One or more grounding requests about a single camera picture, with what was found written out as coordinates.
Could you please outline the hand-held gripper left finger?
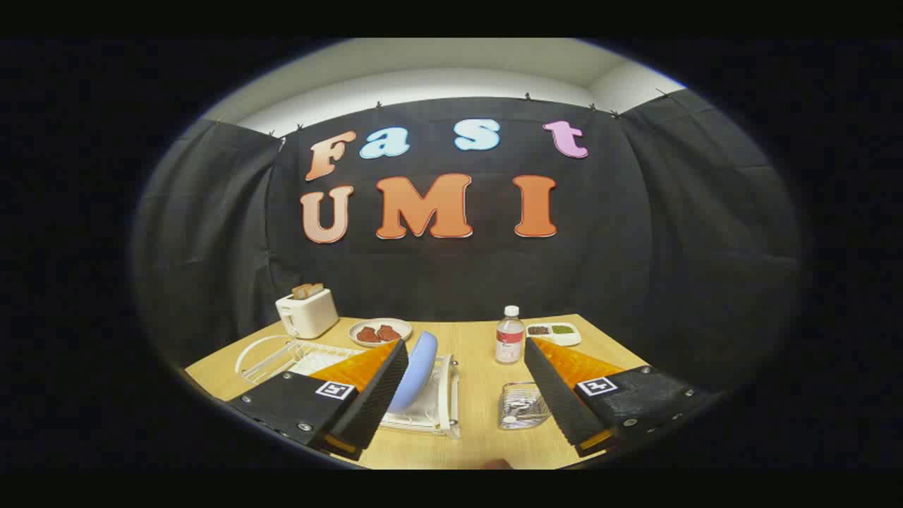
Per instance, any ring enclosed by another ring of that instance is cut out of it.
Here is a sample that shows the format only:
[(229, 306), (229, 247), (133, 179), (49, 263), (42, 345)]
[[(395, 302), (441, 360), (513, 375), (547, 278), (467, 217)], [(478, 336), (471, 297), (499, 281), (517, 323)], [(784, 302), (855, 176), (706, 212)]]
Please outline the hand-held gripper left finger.
[(352, 355), (311, 374), (279, 374), (228, 401), (246, 418), (314, 450), (357, 460), (408, 367), (402, 341)]

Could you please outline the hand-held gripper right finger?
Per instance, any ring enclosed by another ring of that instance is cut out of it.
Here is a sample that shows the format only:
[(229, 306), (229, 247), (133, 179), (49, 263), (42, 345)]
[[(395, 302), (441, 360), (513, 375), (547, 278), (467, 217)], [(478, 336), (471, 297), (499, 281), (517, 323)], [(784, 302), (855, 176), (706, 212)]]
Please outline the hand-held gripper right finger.
[(523, 360), (580, 457), (637, 447), (718, 399), (651, 365), (620, 368), (536, 337), (526, 338)]

